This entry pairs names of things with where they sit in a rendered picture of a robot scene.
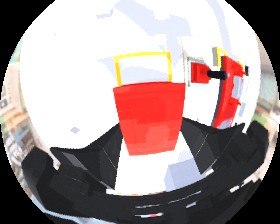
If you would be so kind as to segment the yellow rectangular outline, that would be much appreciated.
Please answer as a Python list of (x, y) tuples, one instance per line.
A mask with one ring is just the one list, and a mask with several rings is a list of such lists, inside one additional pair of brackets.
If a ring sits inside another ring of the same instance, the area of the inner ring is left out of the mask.
[(115, 57), (115, 68), (116, 68), (116, 78), (117, 78), (117, 87), (122, 86), (121, 84), (121, 74), (120, 74), (120, 64), (119, 64), (119, 59), (120, 58), (129, 58), (129, 57), (137, 57), (137, 56), (166, 56), (167, 57), (167, 64), (169, 64), (169, 66), (167, 66), (167, 72), (169, 72), (169, 82), (172, 82), (172, 71), (171, 71), (171, 57), (170, 57), (170, 52), (134, 52), (134, 53), (126, 53), (126, 54), (117, 54), (117, 56)]

